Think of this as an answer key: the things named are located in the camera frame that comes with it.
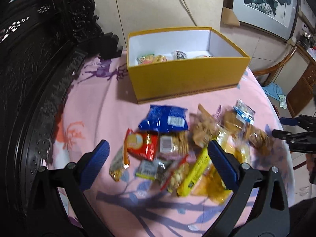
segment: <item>cardboard box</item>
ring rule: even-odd
[[[138,103],[237,86],[250,57],[210,27],[179,27],[130,33],[127,69]],[[172,57],[183,51],[186,60],[138,65],[148,55]],[[196,58],[211,55],[212,58]]]

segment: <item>hand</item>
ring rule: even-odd
[[[315,166],[315,162],[314,159],[316,158],[316,154],[310,154],[310,153],[306,153],[306,165],[307,165],[307,170],[309,172],[313,171],[313,168]]]

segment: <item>picture frame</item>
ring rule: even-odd
[[[287,41],[293,36],[301,0],[224,0],[241,24]]]

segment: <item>pink tablecloth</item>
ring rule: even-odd
[[[150,79],[143,81],[150,85]],[[255,110],[256,127],[267,132],[282,129],[271,103],[248,68],[236,88],[154,103],[185,107],[188,114],[196,113],[198,103],[201,103],[207,111],[215,113],[219,105],[233,106],[237,99]],[[204,197],[179,198],[166,192],[148,191],[151,182],[134,176],[139,161],[132,157],[131,166],[119,183],[109,175],[110,162],[122,146],[127,128],[137,129],[149,108],[150,103],[135,104],[126,69],[126,54],[108,61],[100,61],[97,57],[87,60],[79,78],[72,83],[59,123],[51,167],[61,168],[69,161],[77,162],[105,139],[110,143],[110,156],[85,195],[111,232],[117,237],[199,237],[224,206],[217,206]],[[256,156],[252,151],[252,165],[258,169],[277,166],[282,173],[289,204],[293,204],[293,166],[289,148],[283,141],[275,142],[268,157]],[[257,190],[253,190],[238,225],[246,221],[256,194]],[[70,217],[75,217],[71,208],[68,212]]]

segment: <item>metal bolt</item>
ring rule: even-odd
[[[45,167],[45,166],[40,166],[39,169],[38,169],[38,171],[39,171],[40,173],[44,172],[45,170],[46,170],[46,167]]]
[[[75,162],[69,162],[68,164],[67,164],[67,168],[68,169],[74,169],[76,167],[76,163]]]
[[[242,163],[242,164],[241,164],[241,167],[242,167],[243,169],[245,169],[245,170],[250,169],[250,165],[249,165],[248,163]]]
[[[279,172],[279,169],[278,169],[276,166],[273,166],[273,167],[271,168],[271,170],[272,170],[272,172],[274,172],[274,173],[278,173],[278,172]]]

